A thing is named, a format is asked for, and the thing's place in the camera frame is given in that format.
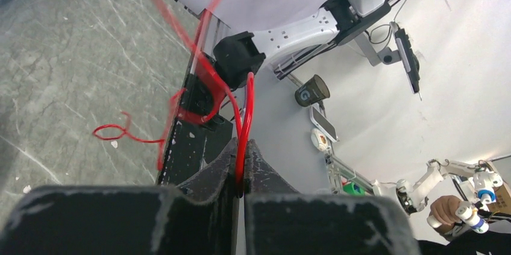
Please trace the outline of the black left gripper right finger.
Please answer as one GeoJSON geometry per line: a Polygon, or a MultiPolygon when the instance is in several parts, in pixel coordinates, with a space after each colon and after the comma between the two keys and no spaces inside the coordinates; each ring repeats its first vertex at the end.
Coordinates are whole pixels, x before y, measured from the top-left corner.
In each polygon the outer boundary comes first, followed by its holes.
{"type": "Polygon", "coordinates": [[[385,197],[303,194],[254,140],[245,162],[247,254],[419,254],[406,215],[385,197]]]}

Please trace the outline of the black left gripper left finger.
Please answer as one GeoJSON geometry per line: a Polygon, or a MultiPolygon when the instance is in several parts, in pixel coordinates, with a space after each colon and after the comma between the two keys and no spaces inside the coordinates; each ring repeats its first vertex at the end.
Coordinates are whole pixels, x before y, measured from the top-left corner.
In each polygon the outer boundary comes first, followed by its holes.
{"type": "Polygon", "coordinates": [[[2,254],[230,254],[236,139],[181,184],[42,186],[1,231],[2,254]]]}

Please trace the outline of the operator hand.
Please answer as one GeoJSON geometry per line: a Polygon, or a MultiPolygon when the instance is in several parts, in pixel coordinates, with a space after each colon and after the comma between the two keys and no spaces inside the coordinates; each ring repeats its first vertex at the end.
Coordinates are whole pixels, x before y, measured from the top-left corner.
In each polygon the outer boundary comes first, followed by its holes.
{"type": "Polygon", "coordinates": [[[441,223],[441,227],[452,227],[459,218],[456,211],[462,200],[454,195],[441,196],[430,206],[430,216],[441,223]]]}

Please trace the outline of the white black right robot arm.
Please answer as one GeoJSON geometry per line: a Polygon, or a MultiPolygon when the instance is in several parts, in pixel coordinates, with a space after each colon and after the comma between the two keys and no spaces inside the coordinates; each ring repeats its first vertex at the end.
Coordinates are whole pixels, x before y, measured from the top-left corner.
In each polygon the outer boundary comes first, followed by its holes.
{"type": "Polygon", "coordinates": [[[316,56],[352,40],[370,64],[401,61],[413,93],[419,93],[419,63],[409,36],[396,22],[389,22],[397,50],[376,52],[364,33],[390,11],[387,0],[327,0],[311,16],[271,30],[228,36],[213,48],[215,71],[232,90],[246,84],[249,73],[270,65],[282,80],[316,56]]]}

